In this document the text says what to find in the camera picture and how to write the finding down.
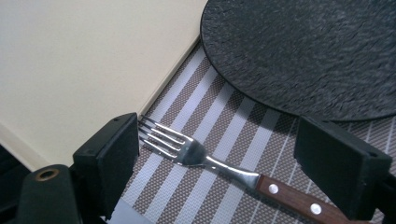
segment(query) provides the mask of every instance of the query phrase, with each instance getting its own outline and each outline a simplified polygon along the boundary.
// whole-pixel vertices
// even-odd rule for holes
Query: screw hole
[[[59,170],[58,169],[47,169],[47,170],[44,170],[44,171],[38,173],[35,176],[35,180],[37,180],[37,181],[47,181],[49,179],[52,179],[53,177],[55,177],[58,174],[59,174]]]

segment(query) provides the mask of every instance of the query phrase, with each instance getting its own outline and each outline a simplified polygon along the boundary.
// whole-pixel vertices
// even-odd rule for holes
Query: table surface
[[[146,111],[199,35],[206,0],[0,2],[0,144],[72,164],[109,120]]]
[[[203,143],[218,159],[329,199],[293,158],[297,118],[256,104],[219,76],[198,45],[147,115]],[[339,123],[396,157],[396,118]],[[396,164],[390,172],[396,175]],[[142,147],[122,199],[157,223],[306,223],[221,175],[173,164]],[[376,213],[374,223],[380,223]]]

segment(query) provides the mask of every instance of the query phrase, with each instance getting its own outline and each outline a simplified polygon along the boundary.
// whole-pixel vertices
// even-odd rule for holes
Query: black device
[[[137,115],[109,121],[73,155],[25,177],[14,223],[105,223],[139,155]]]
[[[349,219],[370,220],[378,208],[396,223],[391,156],[330,121],[301,117],[294,157]]]

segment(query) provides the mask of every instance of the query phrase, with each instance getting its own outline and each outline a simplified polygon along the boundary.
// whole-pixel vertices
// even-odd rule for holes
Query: stainless steel fork neck
[[[250,189],[255,189],[260,175],[242,168],[232,166],[224,161],[219,161],[213,157],[206,156],[204,166],[207,169],[219,171],[230,178],[238,181],[240,184],[247,186]]]

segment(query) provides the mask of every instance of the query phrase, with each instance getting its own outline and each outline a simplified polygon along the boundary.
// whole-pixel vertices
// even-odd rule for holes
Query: fork
[[[197,140],[172,130],[149,117],[141,117],[138,129],[142,133],[139,134],[139,139],[147,144],[154,153],[178,165],[205,167],[208,170],[223,173],[248,190],[258,192],[317,223],[367,223],[350,221],[331,204],[302,193],[270,176],[260,175],[217,160],[209,156],[205,147]]]

